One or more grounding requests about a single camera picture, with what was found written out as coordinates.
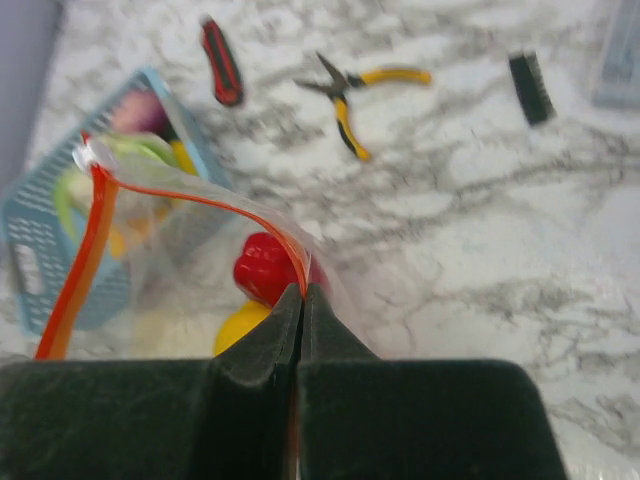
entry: red bell pepper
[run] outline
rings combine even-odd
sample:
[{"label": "red bell pepper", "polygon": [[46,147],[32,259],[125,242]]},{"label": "red bell pepper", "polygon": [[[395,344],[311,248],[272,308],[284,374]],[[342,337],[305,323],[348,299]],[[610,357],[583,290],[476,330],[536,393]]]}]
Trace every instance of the red bell pepper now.
[{"label": "red bell pepper", "polygon": [[[249,235],[233,267],[236,285],[247,297],[271,308],[290,283],[298,283],[295,269],[280,242],[267,232]],[[326,290],[327,279],[311,259],[311,279]]]}]

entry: marble countertop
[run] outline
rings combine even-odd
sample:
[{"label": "marble countertop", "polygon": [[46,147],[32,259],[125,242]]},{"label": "marble countertop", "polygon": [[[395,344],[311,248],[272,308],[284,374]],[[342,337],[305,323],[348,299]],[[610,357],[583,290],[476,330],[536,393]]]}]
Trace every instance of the marble countertop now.
[{"label": "marble countertop", "polygon": [[[363,313],[345,323],[378,354],[515,361],[541,390],[573,478],[640,479],[640,115],[586,99],[610,13],[599,3],[70,1],[30,161],[135,68],[154,66],[238,190],[335,252]],[[241,109],[211,94],[197,40],[204,13],[236,52]],[[537,52],[558,112],[535,131],[507,65],[523,49]],[[323,75],[315,50],[355,71],[433,72],[429,88],[350,95],[368,164],[341,143],[330,102],[290,81]],[[231,292],[205,281],[224,267],[200,265],[194,283]],[[7,361],[31,354],[36,339],[20,334],[4,285]],[[241,298],[229,295],[221,311]],[[205,313],[148,348],[186,332],[205,339],[192,347],[206,354],[223,315],[212,324]]]}]

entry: transparent plastic bag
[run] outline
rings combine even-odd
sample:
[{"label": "transparent plastic bag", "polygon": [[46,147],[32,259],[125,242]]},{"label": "transparent plastic bag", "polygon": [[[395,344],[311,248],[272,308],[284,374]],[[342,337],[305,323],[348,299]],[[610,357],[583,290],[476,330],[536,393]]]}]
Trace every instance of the transparent plastic bag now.
[{"label": "transparent plastic bag", "polygon": [[[308,283],[319,283],[339,317],[356,314],[330,255],[283,214],[144,157],[114,163],[104,144],[89,140],[89,147],[93,158],[86,170],[94,191],[88,227],[37,359],[61,359],[67,352],[69,358],[211,355],[222,330],[228,348],[229,335],[239,338],[239,330],[246,333],[260,315],[266,316],[284,289],[273,285],[298,283],[304,295]],[[159,211],[148,196],[169,199],[170,211]],[[126,205],[119,203],[122,199]],[[127,213],[133,211],[132,219]],[[141,212],[146,218],[140,218]],[[184,251],[176,244],[188,245],[193,229],[203,222],[220,227],[205,244],[176,255]],[[105,288],[95,280],[107,252],[126,266],[128,305],[98,329],[74,331],[75,317],[88,307],[92,289]],[[229,326],[234,314],[242,317],[234,317],[236,328]]]}]

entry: blue plastic crate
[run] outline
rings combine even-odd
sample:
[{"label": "blue plastic crate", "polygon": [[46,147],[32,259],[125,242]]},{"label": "blue plastic crate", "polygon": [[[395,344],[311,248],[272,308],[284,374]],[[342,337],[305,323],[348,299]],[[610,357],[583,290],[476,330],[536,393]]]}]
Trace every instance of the blue plastic crate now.
[{"label": "blue plastic crate", "polygon": [[[6,192],[1,211],[0,235],[11,254],[16,277],[16,303],[26,332],[41,334],[75,257],[77,245],[60,226],[51,194],[55,181],[71,164],[71,152],[82,139],[80,132],[99,133],[109,125],[112,109],[131,90],[151,90],[165,106],[169,120],[187,149],[199,176],[230,188],[224,171],[207,146],[193,116],[169,92],[151,68],[137,71],[117,92],[90,114],[37,168],[19,179]],[[154,241],[162,242],[172,261],[204,243],[220,227],[225,213],[199,204],[187,204],[169,215],[158,227]],[[85,219],[77,216],[82,232]],[[146,255],[144,246],[131,254]],[[129,303],[132,282],[127,263],[105,254],[76,328],[101,326]]]}]

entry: orange edge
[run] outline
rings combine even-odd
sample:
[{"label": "orange edge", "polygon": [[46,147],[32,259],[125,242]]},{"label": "orange edge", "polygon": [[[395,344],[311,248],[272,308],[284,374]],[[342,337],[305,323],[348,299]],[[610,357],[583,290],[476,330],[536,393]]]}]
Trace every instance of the orange edge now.
[{"label": "orange edge", "polygon": [[93,203],[89,212],[87,228],[40,339],[34,356],[36,360],[61,360],[66,355],[73,324],[89,295],[93,278],[107,244],[118,187],[146,195],[189,200],[234,212],[253,220],[271,233],[287,252],[296,272],[300,293],[305,297],[307,293],[307,262],[304,259],[304,250],[297,248],[297,242],[292,241],[288,235],[262,217],[225,203],[207,200],[195,195],[129,185],[117,180],[111,173],[97,165],[91,167],[91,174],[93,177]]}]

